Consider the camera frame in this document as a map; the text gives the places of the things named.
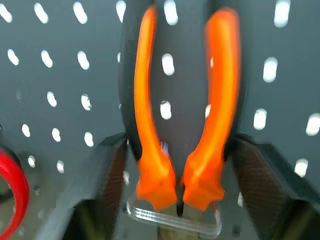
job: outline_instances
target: red object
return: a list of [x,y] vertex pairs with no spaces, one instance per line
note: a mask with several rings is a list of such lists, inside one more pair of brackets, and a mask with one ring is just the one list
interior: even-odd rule
[[0,176],[10,185],[14,195],[15,212],[0,240],[7,240],[25,216],[29,202],[29,186],[23,170],[5,152],[0,152]]

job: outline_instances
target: gray pegboard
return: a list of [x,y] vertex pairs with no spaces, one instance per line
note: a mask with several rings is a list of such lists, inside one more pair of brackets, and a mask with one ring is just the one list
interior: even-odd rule
[[[124,130],[119,111],[118,62],[121,27],[116,0],[81,0],[87,23],[77,20],[71,0],[39,0],[48,15],[48,23],[40,22],[34,11],[37,1],[2,0],[12,15],[7,23],[0,17],[0,133],[1,143],[20,157],[30,185],[30,204],[19,231],[13,239],[37,239],[46,224],[56,199],[72,178],[75,165],[90,165],[93,148],[86,146],[85,132],[93,135],[95,145],[105,137]],[[161,140],[169,143],[175,164],[185,161],[197,146],[208,104],[203,48],[205,0],[176,0],[178,22],[168,25],[164,16],[164,0],[157,0],[158,24],[151,69],[151,100],[155,125]],[[320,134],[308,136],[308,118],[320,112],[318,91],[318,56],[320,31],[316,0],[291,0],[288,24],[274,25],[276,0],[217,1],[238,10],[242,41],[242,78],[246,81],[245,101],[239,131],[260,141],[272,142],[294,168],[296,161],[308,159],[306,178],[320,192]],[[16,66],[8,59],[8,49],[19,58]],[[42,61],[46,50],[53,66]],[[77,53],[84,51],[90,68],[80,67]],[[165,75],[162,56],[173,57],[175,72]],[[274,82],[263,80],[264,62],[268,57],[278,61]],[[57,106],[47,101],[53,92]],[[87,94],[92,108],[87,111],[81,95]],[[162,101],[171,104],[172,117],[164,120]],[[257,109],[267,111],[262,130],[253,127]],[[27,124],[30,137],[21,131]],[[61,141],[52,137],[52,129],[60,131]],[[28,165],[28,156],[36,159],[36,167]],[[57,171],[57,161],[64,162],[64,173]],[[138,179],[132,156],[127,164],[130,186]],[[257,239],[246,211],[239,207],[237,181],[227,164],[223,174],[225,198],[220,203],[224,239]],[[39,194],[33,190],[39,187]],[[240,226],[239,236],[233,228]],[[121,215],[115,239],[156,239],[157,229]]]

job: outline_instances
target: orange plier handle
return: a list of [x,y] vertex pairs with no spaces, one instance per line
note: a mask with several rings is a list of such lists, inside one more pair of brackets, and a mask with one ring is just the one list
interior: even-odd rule
[[[161,149],[150,103],[150,71],[157,25],[152,0],[132,1],[124,16],[119,66],[119,96],[124,125],[140,171],[138,199],[155,209],[177,202],[176,177],[169,156]],[[201,140],[186,161],[181,185],[183,200],[205,210],[224,197],[221,174],[223,152],[237,106],[240,45],[238,17],[230,8],[219,9],[208,19],[205,30],[208,65],[208,103],[211,110]]]

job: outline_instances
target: red ring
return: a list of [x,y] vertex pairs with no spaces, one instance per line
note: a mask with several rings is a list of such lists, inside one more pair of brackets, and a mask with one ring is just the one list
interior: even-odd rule
[[15,201],[11,222],[0,235],[0,240],[7,240],[25,216],[29,202],[29,186],[22,169],[5,152],[0,152],[0,176],[10,185]]

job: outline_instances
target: pegboard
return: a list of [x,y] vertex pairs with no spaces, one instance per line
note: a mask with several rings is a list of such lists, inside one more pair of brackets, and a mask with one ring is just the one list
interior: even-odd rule
[[[41,21],[35,13],[37,2],[47,23],[42,22],[46,22],[45,15]],[[75,1],[70,0],[0,2],[11,15],[8,21],[8,14],[0,16],[0,141],[18,155],[31,191],[26,216],[13,239],[42,240],[61,192],[77,174],[75,166],[94,164],[88,159],[97,144],[124,130],[118,97],[121,7],[117,9],[116,0],[79,2],[85,15],[77,4],[78,17]],[[152,112],[158,136],[168,143],[171,159],[179,166],[197,146],[205,122],[208,80],[203,27],[207,1],[175,0],[178,21],[174,25],[167,23],[165,1],[155,2],[158,23],[151,68]],[[240,19],[246,88],[238,131],[273,143],[292,170],[298,160],[308,160],[305,178],[320,192],[320,134],[307,134],[310,116],[320,112],[320,2],[286,1],[290,2],[289,14],[283,27],[275,26],[276,0],[216,2],[236,8]],[[170,75],[163,69],[165,54],[173,60]],[[277,62],[272,81],[264,80],[269,58]],[[170,117],[163,118],[164,103],[170,103]],[[263,129],[256,127],[260,130],[254,128],[257,110],[266,113]],[[23,125],[28,126],[27,136]],[[92,147],[86,133],[92,134]],[[35,159],[34,167],[29,156]],[[123,200],[138,181],[132,155],[126,170],[130,177]],[[220,238],[258,239],[246,210],[238,204],[239,189],[230,163],[222,185]],[[0,206],[0,223],[9,221],[12,207],[13,202]],[[114,239],[157,237],[156,227],[120,214]]]

